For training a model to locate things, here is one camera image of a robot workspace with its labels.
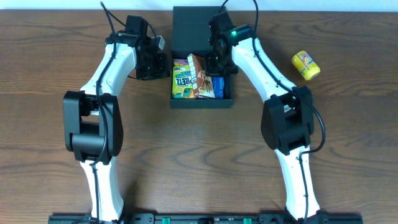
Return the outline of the green pretzel snack box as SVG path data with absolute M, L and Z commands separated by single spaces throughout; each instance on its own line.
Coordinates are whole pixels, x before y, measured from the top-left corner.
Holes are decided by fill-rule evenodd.
M 173 59 L 172 97 L 176 99 L 194 99 L 188 60 Z

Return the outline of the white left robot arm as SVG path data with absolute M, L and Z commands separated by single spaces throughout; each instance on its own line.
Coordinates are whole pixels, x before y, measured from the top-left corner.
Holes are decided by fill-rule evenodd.
M 147 35 L 150 24 L 127 16 L 123 30 L 112 30 L 104 56 L 89 81 L 63 97 L 66 149 L 83 168 L 92 199 L 88 223 L 121 223 L 124 201 L 119 191 L 116 158 L 124 138 L 119 95 L 125 81 L 152 81 L 170 75 L 164 38 Z

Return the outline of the brown chocolate sticks box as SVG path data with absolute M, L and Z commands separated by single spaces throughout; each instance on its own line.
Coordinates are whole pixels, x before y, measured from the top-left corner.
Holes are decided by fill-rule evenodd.
M 215 98 L 213 82 L 205 72 L 205 59 L 201 56 L 190 54 L 188 57 L 194 98 Z

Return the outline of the blue cookie roll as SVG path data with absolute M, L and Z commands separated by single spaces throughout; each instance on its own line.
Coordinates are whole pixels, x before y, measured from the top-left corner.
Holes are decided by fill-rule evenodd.
M 224 98 L 224 78 L 223 77 L 213 77 L 213 88 L 216 99 Z

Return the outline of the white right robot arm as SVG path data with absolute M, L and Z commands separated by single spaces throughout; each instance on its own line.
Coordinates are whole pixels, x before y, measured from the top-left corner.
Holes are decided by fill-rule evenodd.
M 310 136 L 319 113 L 307 87 L 289 81 L 262 49 L 255 30 L 234 26 L 228 12 L 215 14 L 208 23 L 213 50 L 205 68 L 211 76 L 242 70 L 263 101 L 261 134 L 279 160 L 287 194 L 285 209 L 297 223 L 307 223 L 320 209 L 310 174 Z

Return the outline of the black box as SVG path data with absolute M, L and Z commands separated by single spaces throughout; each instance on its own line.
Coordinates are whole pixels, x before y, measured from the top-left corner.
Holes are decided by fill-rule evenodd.
M 187 59 L 193 54 L 202 62 L 213 50 L 209 44 L 211 30 L 209 21 L 219 11 L 218 6 L 175 6 L 173 7 L 172 59 Z M 170 94 L 172 109 L 226 109 L 234 103 L 233 78 L 224 78 L 223 97 L 215 99 L 186 99 L 176 98 Z

